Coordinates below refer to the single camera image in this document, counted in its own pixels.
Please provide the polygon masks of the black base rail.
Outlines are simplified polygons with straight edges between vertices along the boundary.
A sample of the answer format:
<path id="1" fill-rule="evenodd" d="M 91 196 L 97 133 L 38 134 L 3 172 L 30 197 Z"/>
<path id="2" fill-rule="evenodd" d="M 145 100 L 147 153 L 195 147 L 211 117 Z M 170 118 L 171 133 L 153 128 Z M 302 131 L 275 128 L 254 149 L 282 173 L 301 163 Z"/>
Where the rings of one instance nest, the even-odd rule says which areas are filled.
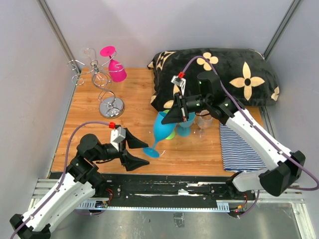
<path id="1" fill-rule="evenodd" d="M 242 214 L 262 191 L 237 192 L 230 177 L 105 174 L 106 190 L 78 210 L 226 212 Z"/>

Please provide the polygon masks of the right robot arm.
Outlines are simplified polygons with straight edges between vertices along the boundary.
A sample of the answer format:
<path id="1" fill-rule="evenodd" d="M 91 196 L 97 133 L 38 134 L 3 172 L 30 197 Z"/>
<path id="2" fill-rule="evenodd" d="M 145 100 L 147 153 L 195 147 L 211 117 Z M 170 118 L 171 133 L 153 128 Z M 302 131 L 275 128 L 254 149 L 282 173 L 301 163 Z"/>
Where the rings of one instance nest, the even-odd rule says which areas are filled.
<path id="1" fill-rule="evenodd" d="M 265 131 L 238 100 L 224 91 L 216 73 L 201 72 L 197 80 L 200 93 L 188 97 L 176 93 L 173 106 L 162 124 L 185 122 L 190 113 L 209 111 L 214 119 L 241 136 L 266 165 L 263 170 L 239 172 L 232 176 L 226 186 L 227 196 L 238 199 L 248 190 L 265 190 L 273 196 L 280 196 L 299 179 L 305 155 L 299 150 L 292 152 Z"/>

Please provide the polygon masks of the green wine glass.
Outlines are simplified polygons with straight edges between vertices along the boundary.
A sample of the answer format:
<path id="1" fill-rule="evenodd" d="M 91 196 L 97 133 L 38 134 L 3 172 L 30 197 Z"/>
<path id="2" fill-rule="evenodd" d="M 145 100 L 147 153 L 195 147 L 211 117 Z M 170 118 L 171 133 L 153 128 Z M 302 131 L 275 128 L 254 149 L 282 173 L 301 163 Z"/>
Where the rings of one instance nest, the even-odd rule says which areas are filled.
<path id="1" fill-rule="evenodd" d="M 175 132 L 175 129 L 171 132 L 171 134 L 166 138 L 166 140 L 171 140 L 175 137 L 176 135 L 176 132 Z"/>

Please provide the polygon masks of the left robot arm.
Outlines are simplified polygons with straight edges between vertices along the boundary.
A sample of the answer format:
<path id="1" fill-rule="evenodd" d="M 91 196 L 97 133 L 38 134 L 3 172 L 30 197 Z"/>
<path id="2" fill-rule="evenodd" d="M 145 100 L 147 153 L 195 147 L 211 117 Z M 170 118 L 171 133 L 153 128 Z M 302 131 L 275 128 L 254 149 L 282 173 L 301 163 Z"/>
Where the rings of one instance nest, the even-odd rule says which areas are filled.
<path id="1" fill-rule="evenodd" d="M 120 159 L 127 171 L 148 165 L 147 160 L 131 155 L 127 149 L 146 148 L 148 144 L 133 136 L 127 128 L 114 126 L 111 142 L 102 144 L 96 135 L 86 134 L 80 139 L 77 153 L 63 170 L 57 183 L 45 196 L 24 214 L 10 219 L 14 236 L 21 239 L 48 239 L 57 226 L 82 202 L 107 191 L 107 180 L 95 162 Z"/>

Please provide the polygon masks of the pink wine glass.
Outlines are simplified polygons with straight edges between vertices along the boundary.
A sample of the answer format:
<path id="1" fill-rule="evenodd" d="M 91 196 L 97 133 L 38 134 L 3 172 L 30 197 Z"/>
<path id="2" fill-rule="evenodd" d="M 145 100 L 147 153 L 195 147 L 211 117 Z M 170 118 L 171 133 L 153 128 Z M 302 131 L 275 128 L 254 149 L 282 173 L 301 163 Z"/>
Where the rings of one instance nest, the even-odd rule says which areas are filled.
<path id="1" fill-rule="evenodd" d="M 114 60 L 114 57 L 116 56 L 116 48 L 114 46 L 106 46 L 100 51 L 100 55 L 102 57 L 109 57 L 109 74 L 113 82 L 119 83 L 126 79 L 127 73 L 125 71 L 124 66 Z"/>

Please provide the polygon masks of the dark blue wine glass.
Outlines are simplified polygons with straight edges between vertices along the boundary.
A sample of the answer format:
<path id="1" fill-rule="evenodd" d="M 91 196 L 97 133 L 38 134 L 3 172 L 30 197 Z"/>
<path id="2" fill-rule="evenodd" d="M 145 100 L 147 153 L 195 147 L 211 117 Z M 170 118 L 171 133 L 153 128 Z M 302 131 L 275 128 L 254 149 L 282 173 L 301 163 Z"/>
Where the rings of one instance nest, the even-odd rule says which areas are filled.
<path id="1" fill-rule="evenodd" d="M 177 123 L 168 123 L 168 124 L 162 124 L 162 120 L 166 116 L 165 112 L 159 112 L 155 123 L 154 123 L 154 128 L 153 128 L 153 133 L 154 133 L 154 144 L 152 147 L 146 147 L 143 149 L 143 152 L 152 158 L 158 158 L 160 156 L 159 152 L 156 150 L 156 145 L 169 137 L 171 133 L 174 131 Z"/>

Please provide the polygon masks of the black floral pillow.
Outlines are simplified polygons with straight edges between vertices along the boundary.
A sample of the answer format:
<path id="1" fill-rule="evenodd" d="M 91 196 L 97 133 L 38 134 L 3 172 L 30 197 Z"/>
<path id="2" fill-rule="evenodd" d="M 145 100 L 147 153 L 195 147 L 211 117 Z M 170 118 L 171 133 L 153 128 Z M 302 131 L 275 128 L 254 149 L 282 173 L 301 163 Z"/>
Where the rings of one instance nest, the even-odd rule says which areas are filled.
<path id="1" fill-rule="evenodd" d="M 187 63 L 194 61 L 185 72 L 185 96 L 199 95 L 198 74 L 207 72 L 218 85 L 245 106 L 272 106 L 280 89 L 276 74 L 264 56 L 253 49 L 193 48 L 167 50 L 157 53 L 148 64 L 154 73 L 155 92 L 150 104 L 159 112 L 173 105 L 173 96 L 179 91 L 171 82 Z"/>

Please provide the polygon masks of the chrome wine glass rack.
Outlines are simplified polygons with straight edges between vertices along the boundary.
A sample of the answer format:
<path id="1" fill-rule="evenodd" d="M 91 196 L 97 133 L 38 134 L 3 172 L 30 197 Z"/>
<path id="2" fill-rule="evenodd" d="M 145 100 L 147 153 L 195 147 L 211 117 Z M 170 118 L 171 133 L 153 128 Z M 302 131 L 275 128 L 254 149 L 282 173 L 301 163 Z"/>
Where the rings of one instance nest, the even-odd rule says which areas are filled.
<path id="1" fill-rule="evenodd" d="M 91 75 L 92 84 L 100 90 L 98 95 L 98 100 L 100 102 L 99 112 L 100 115 L 107 119 L 114 119 L 121 116 L 125 110 L 125 104 L 121 98 L 116 96 L 116 94 L 110 89 L 112 81 L 108 66 L 110 58 L 107 57 L 107 61 L 103 64 L 98 62 L 98 59 L 90 61 L 89 65 L 78 60 L 70 60 L 67 66 L 72 71 L 75 71 L 75 75 L 72 77 L 72 81 L 75 85 L 81 86 L 85 83 L 84 76 L 86 73 L 78 72 L 78 65 L 82 65 L 89 68 L 87 72 Z"/>

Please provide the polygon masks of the clear wine glass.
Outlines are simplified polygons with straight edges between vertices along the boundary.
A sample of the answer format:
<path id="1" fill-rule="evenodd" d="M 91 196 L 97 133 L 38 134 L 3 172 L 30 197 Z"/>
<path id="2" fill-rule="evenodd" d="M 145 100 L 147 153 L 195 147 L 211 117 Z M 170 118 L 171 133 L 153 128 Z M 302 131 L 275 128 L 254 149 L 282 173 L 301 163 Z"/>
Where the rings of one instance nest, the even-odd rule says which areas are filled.
<path id="1" fill-rule="evenodd" d="M 206 130 L 212 125 L 213 117 L 211 116 L 208 110 L 202 110 L 200 113 L 196 115 L 198 129 L 196 129 L 195 134 L 198 137 L 204 137 Z"/>
<path id="2" fill-rule="evenodd" d="M 84 58 L 88 58 L 90 61 L 97 59 L 96 50 L 94 48 L 85 48 L 82 52 L 84 54 Z"/>

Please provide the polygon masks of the blue striped cloth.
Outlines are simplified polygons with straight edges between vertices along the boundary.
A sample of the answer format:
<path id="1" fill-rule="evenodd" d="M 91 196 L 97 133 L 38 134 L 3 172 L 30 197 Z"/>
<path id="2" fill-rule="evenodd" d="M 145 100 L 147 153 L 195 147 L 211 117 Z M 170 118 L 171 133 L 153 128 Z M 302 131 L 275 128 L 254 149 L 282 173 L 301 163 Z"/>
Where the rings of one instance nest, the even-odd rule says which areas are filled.
<path id="1" fill-rule="evenodd" d="M 219 135 L 224 171 L 251 172 L 266 168 L 260 156 L 232 129 L 220 123 Z"/>

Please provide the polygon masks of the light blue wine glass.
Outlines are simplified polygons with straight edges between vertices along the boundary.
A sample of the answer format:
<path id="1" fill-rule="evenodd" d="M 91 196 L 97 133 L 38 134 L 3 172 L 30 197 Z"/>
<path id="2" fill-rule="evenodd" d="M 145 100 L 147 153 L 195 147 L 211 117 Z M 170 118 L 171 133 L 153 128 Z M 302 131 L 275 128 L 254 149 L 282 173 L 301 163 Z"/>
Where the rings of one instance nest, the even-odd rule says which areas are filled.
<path id="1" fill-rule="evenodd" d="M 177 134 L 182 137 L 187 137 L 191 133 L 190 127 L 195 121 L 195 113 L 190 113 L 186 122 L 180 123 L 177 127 Z"/>

